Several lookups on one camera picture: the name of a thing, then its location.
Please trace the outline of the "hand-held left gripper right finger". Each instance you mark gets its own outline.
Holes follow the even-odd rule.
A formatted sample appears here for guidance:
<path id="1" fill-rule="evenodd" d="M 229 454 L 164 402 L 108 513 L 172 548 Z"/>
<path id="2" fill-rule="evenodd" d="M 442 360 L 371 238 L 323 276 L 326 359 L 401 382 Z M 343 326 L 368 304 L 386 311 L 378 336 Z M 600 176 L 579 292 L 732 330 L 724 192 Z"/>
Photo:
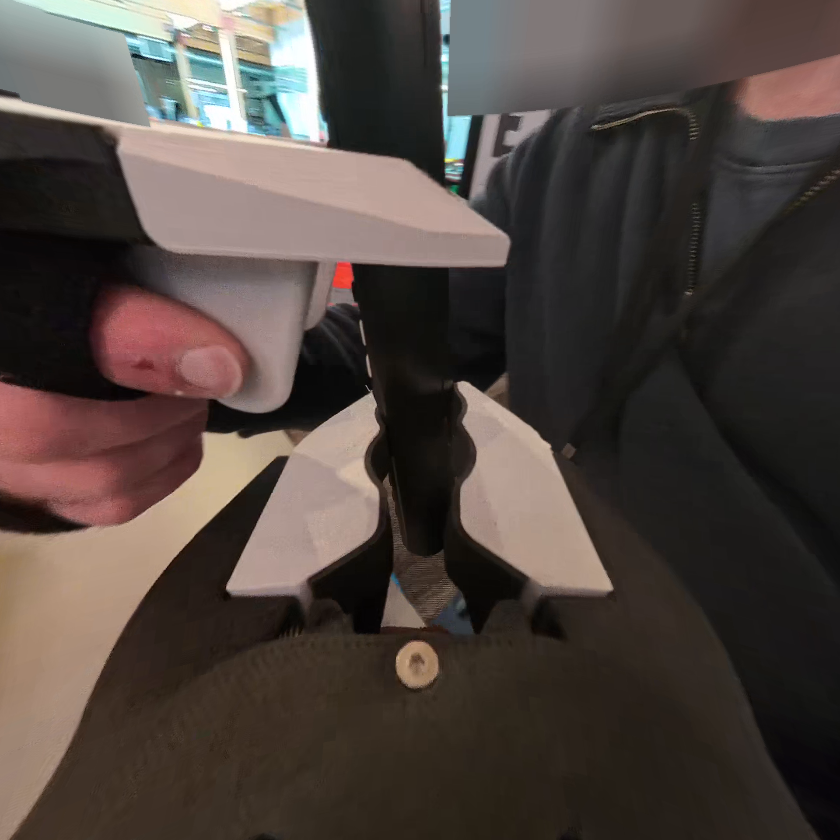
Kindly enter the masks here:
<path id="1" fill-rule="evenodd" d="M 455 393 L 450 579 L 467 599 L 611 594 L 613 583 L 551 446 L 473 385 L 460 382 Z"/>

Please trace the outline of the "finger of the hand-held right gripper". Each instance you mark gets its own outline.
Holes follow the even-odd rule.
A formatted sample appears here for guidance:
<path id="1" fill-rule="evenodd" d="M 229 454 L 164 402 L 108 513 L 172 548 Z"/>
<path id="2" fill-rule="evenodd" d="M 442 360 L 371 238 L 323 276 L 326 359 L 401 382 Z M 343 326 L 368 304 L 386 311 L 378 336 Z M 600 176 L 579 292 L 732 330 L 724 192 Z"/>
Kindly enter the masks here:
<path id="1" fill-rule="evenodd" d="M 412 163 L 201 130 L 123 128 L 140 225 L 182 255 L 499 267 L 509 239 Z"/>

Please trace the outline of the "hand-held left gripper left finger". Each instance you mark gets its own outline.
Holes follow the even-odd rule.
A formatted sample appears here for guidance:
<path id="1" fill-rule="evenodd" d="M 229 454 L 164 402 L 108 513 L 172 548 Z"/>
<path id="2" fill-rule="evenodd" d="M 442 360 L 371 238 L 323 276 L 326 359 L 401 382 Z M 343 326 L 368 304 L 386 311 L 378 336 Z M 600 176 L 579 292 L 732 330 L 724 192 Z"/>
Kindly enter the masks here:
<path id="1" fill-rule="evenodd" d="M 369 457 L 381 432 L 369 392 L 292 450 L 227 581 L 229 595 L 312 602 L 317 576 L 371 543 L 390 512 Z"/>

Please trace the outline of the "black remote control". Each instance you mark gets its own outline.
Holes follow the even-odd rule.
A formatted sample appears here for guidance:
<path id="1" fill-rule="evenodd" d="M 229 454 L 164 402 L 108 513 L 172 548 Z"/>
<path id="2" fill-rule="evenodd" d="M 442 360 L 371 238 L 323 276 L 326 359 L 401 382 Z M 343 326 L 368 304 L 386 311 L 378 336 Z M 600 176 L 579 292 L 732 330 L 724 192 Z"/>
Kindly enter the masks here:
<path id="1" fill-rule="evenodd" d="M 445 184 L 437 1 L 306 2 L 329 144 L 402 158 Z M 353 263 L 402 541 L 444 547 L 451 495 L 448 270 Z"/>

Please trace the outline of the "person's right hand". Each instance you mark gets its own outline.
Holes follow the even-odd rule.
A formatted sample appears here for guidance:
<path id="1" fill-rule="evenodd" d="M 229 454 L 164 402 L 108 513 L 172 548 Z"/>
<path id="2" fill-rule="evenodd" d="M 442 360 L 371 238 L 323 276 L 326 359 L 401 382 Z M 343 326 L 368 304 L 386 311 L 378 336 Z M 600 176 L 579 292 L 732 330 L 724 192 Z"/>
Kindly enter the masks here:
<path id="1" fill-rule="evenodd" d="M 249 357 L 217 322 L 137 287 L 92 312 L 94 364 L 141 398 L 98 402 L 2 384 L 2 531 L 129 522 L 193 476 L 211 401 L 237 394 Z"/>

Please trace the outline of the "white sign black letters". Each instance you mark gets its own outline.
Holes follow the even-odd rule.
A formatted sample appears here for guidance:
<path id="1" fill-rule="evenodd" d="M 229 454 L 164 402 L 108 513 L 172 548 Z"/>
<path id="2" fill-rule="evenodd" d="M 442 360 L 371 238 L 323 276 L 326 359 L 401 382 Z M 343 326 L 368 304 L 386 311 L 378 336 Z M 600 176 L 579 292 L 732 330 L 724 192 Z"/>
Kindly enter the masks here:
<path id="1" fill-rule="evenodd" d="M 477 140 L 465 183 L 465 197 L 480 193 L 496 162 L 540 128 L 549 118 L 550 110 L 488 114 L 475 117 L 471 127 L 477 127 Z"/>

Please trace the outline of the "person's dark zip jacket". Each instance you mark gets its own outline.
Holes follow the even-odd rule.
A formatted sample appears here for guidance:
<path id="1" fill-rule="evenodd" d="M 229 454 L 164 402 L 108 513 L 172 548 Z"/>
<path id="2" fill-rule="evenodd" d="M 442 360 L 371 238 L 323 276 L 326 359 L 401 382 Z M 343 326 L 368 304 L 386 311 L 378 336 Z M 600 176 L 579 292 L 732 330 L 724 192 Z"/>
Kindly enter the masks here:
<path id="1" fill-rule="evenodd" d="M 706 614 L 805 818 L 838 838 L 838 114 L 727 103 L 674 214 L 714 98 L 564 108 L 499 160 L 472 207 L 510 255 L 450 272 L 453 373 L 480 390 L 507 374 L 511 410 L 559 453 L 678 218 L 636 311 L 646 338 L 700 302 L 579 465 Z"/>

